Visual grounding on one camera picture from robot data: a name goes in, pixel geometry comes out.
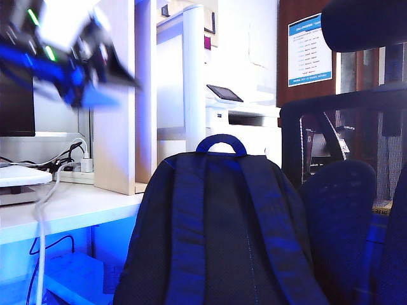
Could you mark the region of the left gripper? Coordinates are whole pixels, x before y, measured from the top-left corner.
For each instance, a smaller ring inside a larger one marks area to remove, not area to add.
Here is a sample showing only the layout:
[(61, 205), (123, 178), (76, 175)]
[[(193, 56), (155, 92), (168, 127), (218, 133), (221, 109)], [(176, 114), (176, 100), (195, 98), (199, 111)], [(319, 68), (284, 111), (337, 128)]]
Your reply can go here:
[[(103, 12), (93, 9), (71, 47), (72, 56), (82, 66), (87, 81), (141, 89), (141, 82), (121, 64), (106, 24), (107, 18)], [(65, 94), (65, 103), (77, 109), (120, 105), (118, 100), (102, 93), (91, 84), (69, 89)]]

